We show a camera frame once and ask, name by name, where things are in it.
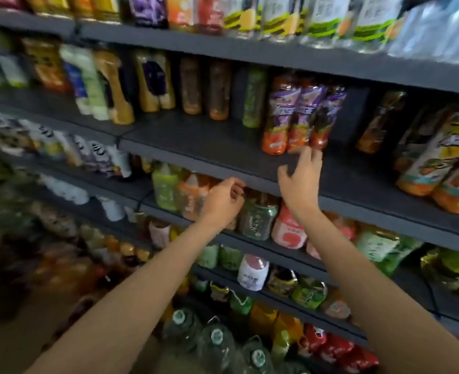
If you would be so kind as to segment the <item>person's left hand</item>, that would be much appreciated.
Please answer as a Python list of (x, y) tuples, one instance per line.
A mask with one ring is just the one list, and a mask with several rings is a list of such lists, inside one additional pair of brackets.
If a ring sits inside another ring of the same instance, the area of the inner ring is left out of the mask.
[(221, 232), (236, 219), (241, 209), (242, 207), (228, 209), (222, 205), (222, 188), (219, 182), (210, 189), (196, 224), (215, 232)]

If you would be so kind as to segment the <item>person's left forearm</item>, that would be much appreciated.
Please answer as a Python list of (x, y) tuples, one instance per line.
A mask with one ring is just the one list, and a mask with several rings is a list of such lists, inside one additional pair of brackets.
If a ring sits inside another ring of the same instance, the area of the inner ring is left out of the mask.
[(202, 249), (228, 224), (205, 216), (91, 307), (24, 374), (128, 374)]

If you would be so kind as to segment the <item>person's right forearm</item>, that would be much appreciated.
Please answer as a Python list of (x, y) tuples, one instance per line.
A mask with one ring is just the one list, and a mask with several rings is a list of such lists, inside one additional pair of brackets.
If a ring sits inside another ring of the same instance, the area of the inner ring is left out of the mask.
[(365, 332), (385, 374), (459, 374), (459, 340), (384, 276), (314, 205), (289, 208)]

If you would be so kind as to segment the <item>dark green label tea bottle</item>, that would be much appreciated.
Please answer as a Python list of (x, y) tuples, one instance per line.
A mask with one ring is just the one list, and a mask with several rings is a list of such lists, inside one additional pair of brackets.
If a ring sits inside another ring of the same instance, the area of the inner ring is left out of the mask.
[(239, 233), (247, 238), (265, 241), (279, 211), (279, 198), (265, 192), (248, 190), (239, 216)]

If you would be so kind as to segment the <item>orange juice bottle white cap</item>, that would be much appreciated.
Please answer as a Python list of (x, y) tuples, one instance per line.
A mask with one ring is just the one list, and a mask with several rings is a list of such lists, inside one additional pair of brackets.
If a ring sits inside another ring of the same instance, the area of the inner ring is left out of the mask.
[(184, 219), (196, 221), (210, 190), (210, 178), (195, 171), (185, 170), (175, 189), (175, 202)]

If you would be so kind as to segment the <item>pink label drink bottle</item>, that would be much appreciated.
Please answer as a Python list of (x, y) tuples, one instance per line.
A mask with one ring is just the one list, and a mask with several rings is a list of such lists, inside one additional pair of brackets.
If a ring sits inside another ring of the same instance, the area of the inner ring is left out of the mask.
[[(357, 236), (357, 224), (354, 220), (340, 216), (337, 213), (323, 211), (326, 218), (333, 223), (334, 226), (342, 233), (342, 235), (349, 241), (353, 241)], [(319, 252), (308, 239), (306, 245), (306, 252), (313, 258), (322, 260)]]
[(271, 239), (278, 245), (288, 249), (302, 248), (307, 240), (303, 226), (299, 225), (284, 201), (281, 202), (279, 213), (271, 230)]

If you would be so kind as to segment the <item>brown tea bottle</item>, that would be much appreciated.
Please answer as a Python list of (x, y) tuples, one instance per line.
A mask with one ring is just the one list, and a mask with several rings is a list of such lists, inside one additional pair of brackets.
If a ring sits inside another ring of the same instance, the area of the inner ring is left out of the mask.
[(200, 65), (195, 57), (183, 56), (180, 60), (181, 97), (185, 113), (202, 113)]
[(229, 116), (231, 97), (231, 65), (227, 61), (212, 62), (209, 69), (208, 108), (210, 118), (226, 120)]

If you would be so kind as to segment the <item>dark bottle with yellow label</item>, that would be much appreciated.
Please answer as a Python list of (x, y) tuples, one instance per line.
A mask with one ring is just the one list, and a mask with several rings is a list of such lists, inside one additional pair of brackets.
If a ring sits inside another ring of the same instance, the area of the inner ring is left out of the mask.
[(266, 283), (267, 288), (281, 297), (290, 296), (297, 287), (298, 279), (294, 270), (273, 265)]

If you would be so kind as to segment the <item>yellow juice bottle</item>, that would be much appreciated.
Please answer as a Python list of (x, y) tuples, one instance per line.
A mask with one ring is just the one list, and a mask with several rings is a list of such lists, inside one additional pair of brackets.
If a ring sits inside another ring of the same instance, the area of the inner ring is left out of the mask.
[(290, 348), (303, 336), (303, 324), (292, 314), (279, 311), (271, 334), (270, 356), (273, 364), (282, 363)]
[(277, 308), (263, 301), (255, 301), (248, 316), (248, 328), (252, 335), (268, 339), (278, 316)]

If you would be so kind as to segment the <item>large clear water bottle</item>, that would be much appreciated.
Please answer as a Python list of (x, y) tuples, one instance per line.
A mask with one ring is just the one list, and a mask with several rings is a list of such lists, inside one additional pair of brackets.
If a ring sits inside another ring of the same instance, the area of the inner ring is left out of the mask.
[(177, 353), (193, 353), (202, 329), (201, 320), (193, 309), (179, 308), (164, 323), (161, 341)]
[(270, 352), (258, 335), (250, 337), (239, 348), (235, 374), (274, 374)]
[(209, 374), (231, 374), (237, 345), (233, 334), (219, 317), (214, 316), (202, 328), (196, 354)]

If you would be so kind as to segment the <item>row of yellow-green label bottles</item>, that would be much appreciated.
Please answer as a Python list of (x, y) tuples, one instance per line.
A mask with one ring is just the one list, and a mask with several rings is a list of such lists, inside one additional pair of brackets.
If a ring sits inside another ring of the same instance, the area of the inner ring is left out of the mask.
[(234, 36), (375, 53), (392, 39), (403, 0), (220, 0)]

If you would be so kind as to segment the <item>row of white label bottles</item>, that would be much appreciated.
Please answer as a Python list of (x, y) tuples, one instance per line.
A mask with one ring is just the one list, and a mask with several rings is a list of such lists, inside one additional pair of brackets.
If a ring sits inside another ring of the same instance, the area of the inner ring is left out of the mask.
[(0, 152), (14, 157), (43, 157), (124, 182), (134, 178), (130, 154), (116, 144), (4, 113), (0, 113)]

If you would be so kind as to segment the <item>row of red drink bottles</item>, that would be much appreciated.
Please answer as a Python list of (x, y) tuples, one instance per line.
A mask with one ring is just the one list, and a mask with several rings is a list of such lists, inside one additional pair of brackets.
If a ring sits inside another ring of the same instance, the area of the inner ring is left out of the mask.
[(324, 374), (376, 374), (380, 368), (372, 351), (308, 323), (297, 342), (297, 355)]

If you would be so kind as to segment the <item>row of yellow drink bottles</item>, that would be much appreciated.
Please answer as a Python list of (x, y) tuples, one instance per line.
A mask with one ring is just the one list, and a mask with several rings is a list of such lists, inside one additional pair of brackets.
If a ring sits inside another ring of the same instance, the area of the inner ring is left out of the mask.
[(39, 16), (121, 24), (129, 15), (128, 0), (25, 0)]

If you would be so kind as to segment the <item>green and white bottles group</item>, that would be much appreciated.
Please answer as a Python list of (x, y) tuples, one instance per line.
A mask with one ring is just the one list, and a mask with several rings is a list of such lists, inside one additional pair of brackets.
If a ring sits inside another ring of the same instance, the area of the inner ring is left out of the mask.
[(28, 88), (31, 82), (19, 46), (10, 35), (0, 30), (0, 87)]

